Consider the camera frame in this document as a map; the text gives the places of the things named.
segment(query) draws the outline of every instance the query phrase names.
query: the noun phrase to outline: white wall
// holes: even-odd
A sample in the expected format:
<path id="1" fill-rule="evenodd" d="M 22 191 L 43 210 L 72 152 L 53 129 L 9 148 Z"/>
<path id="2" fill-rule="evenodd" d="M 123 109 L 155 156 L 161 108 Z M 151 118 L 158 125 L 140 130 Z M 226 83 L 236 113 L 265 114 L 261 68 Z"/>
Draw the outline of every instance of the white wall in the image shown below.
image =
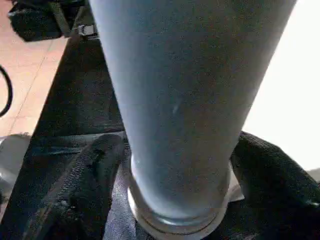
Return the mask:
<path id="1" fill-rule="evenodd" d="M 243 127 L 320 168 L 320 0 L 299 0 Z"/>

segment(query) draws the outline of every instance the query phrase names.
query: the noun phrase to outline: metal base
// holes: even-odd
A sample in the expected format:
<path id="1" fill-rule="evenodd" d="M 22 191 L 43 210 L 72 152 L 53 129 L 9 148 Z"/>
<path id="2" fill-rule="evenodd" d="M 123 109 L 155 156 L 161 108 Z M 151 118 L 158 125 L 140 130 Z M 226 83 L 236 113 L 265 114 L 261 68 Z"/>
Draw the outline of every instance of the metal base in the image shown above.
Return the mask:
<path id="1" fill-rule="evenodd" d="M 134 183 L 127 190 L 129 206 L 138 223 L 157 240 L 200 240 L 208 236 L 219 226 L 230 201 L 242 199 L 242 197 L 235 196 L 235 194 L 239 193 L 240 186 L 231 169 L 230 175 L 229 189 L 221 207 L 218 212 L 215 209 L 215 214 L 206 218 L 208 220 L 205 221 L 205 225 L 204 222 L 201 222 L 198 226 L 178 226 L 171 224 L 171 222 L 166 224 L 156 214 L 148 211 L 148 207 L 145 206 L 145 203 L 141 200 L 139 194 L 137 194 L 138 191 L 135 190 L 136 186 Z"/>

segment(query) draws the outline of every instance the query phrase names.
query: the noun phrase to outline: floor tile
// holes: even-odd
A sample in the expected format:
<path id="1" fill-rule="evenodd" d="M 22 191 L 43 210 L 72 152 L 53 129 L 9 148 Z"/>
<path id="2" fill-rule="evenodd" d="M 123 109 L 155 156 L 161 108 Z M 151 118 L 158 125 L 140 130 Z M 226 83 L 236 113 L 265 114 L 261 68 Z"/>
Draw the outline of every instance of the floor tile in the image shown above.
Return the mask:
<path id="1" fill-rule="evenodd" d="M 7 67 L 9 77 L 13 87 L 13 101 L 10 110 L 6 113 L 6 118 L 14 118 L 18 115 L 27 93 L 37 75 L 39 64 L 20 67 Z M 2 76 L 0 76 L 0 108 L 2 109 L 7 102 L 7 85 Z"/>
<path id="2" fill-rule="evenodd" d="M 9 32 L 12 32 L 10 26 L 10 20 L 8 18 L 8 12 L 11 10 L 12 3 L 11 1 L 1 1 L 0 3 L 0 36 L 5 35 Z"/>
<path id="3" fill-rule="evenodd" d="M 0 137 L 9 135 L 14 122 L 14 117 L 0 117 Z"/>
<path id="4" fill-rule="evenodd" d="M 17 117 L 13 123 L 10 134 L 32 135 L 37 126 L 39 117 Z"/>
<path id="5" fill-rule="evenodd" d="M 44 62 L 60 61 L 66 48 L 67 42 L 68 38 L 65 37 L 60 37 L 58 39 L 52 40 L 52 44 L 45 55 Z"/>
<path id="6" fill-rule="evenodd" d="M 17 40 L 15 37 L 0 37 L 0 63 L 5 68 L 40 64 L 44 60 L 51 43 L 51 40 L 26 43 Z"/>
<path id="7" fill-rule="evenodd" d="M 19 117 L 39 117 L 55 77 L 58 62 L 43 63 L 22 105 Z"/>

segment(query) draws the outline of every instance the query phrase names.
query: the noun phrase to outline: black cable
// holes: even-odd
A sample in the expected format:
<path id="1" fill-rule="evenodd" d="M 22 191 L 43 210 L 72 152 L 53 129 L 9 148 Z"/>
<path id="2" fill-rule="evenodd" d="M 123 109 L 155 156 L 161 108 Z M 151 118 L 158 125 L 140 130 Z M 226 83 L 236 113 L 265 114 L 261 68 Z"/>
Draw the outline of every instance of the black cable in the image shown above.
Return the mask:
<path id="1" fill-rule="evenodd" d="M 12 104 L 13 97 L 14 97 L 14 93 L 13 93 L 11 79 L 7 74 L 6 70 L 1 65 L 0 65 L 0 72 L 2 73 L 8 87 L 8 99 L 6 101 L 4 109 L 0 111 L 0 118 L 1 118 L 3 115 L 5 115 L 9 111 Z"/>

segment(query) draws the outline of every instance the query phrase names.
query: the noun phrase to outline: pvc pipe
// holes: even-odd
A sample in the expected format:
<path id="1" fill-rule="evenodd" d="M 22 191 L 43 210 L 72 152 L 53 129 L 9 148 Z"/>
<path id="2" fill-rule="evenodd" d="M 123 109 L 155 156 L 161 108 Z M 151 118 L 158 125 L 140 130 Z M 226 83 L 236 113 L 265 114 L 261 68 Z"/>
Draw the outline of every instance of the pvc pipe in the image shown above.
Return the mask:
<path id="1" fill-rule="evenodd" d="M 133 153 L 133 213 L 156 238 L 201 239 L 227 207 L 229 157 L 295 1 L 90 4 Z"/>

